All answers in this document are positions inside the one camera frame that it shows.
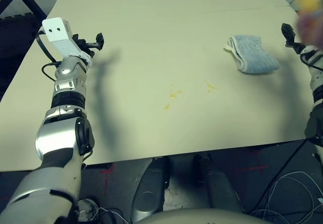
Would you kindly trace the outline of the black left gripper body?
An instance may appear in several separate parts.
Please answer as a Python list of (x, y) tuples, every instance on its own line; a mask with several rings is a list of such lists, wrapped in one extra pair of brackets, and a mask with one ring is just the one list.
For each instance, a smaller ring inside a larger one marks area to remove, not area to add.
[(85, 53), (87, 53), (91, 58), (94, 57), (95, 52), (92, 51), (92, 48), (95, 48), (95, 43), (87, 43), (85, 39), (79, 39), (78, 42), (75, 42), (78, 47)]

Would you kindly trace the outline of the blurred person hand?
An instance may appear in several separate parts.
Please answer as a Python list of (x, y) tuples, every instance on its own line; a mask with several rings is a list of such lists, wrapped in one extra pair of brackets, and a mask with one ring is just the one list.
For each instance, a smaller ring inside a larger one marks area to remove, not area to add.
[(322, 10), (300, 14), (296, 28), (304, 44), (322, 50)]

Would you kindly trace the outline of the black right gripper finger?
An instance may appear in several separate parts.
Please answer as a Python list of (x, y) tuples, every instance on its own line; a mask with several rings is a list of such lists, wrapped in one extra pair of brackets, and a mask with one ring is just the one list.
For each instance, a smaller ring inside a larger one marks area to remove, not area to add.
[(283, 23), (281, 26), (281, 32), (286, 39), (287, 43), (294, 43), (295, 40), (295, 32), (291, 25)]

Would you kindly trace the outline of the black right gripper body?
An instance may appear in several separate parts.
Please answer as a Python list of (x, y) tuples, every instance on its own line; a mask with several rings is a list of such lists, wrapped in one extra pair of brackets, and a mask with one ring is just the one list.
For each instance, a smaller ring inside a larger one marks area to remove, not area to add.
[(285, 47), (293, 48), (294, 51), (300, 55), (306, 46), (299, 42), (286, 41)]

